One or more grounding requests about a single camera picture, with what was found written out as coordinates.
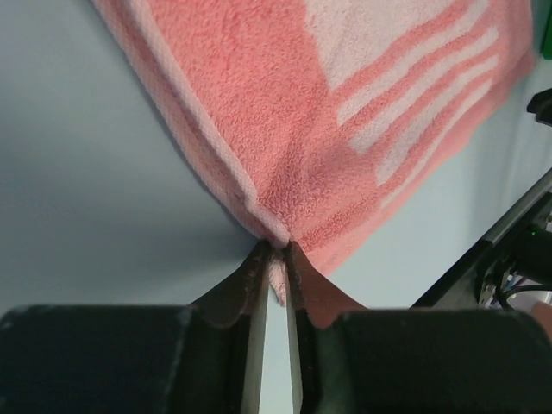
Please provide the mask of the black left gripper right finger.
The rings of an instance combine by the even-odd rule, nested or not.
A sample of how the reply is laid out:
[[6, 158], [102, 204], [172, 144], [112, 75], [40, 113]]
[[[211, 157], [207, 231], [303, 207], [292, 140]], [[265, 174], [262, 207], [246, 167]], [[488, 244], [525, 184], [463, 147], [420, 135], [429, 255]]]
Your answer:
[[548, 413], [551, 342], [511, 310], [370, 310], [284, 252], [297, 413]]

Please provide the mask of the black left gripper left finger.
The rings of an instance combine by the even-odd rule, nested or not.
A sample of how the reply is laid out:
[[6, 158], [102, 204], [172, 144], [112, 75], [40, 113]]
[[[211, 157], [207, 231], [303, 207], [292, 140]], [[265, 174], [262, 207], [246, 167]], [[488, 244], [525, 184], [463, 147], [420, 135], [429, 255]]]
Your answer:
[[16, 307], [1, 319], [4, 413], [255, 413], [270, 246], [186, 305]]

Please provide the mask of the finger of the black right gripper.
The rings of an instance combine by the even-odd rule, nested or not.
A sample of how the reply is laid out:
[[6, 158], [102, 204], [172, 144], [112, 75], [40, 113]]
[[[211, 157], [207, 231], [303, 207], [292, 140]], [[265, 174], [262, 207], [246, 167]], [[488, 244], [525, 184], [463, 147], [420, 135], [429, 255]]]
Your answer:
[[526, 112], [533, 114], [535, 122], [552, 126], [552, 89], [535, 94], [526, 107]]

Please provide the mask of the pink towel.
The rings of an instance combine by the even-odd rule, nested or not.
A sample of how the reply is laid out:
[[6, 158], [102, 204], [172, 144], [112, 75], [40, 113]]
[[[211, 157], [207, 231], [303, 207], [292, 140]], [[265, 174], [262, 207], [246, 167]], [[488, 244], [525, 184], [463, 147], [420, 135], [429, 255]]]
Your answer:
[[334, 272], [534, 64], [527, 1], [98, 1], [173, 139], [259, 238]]

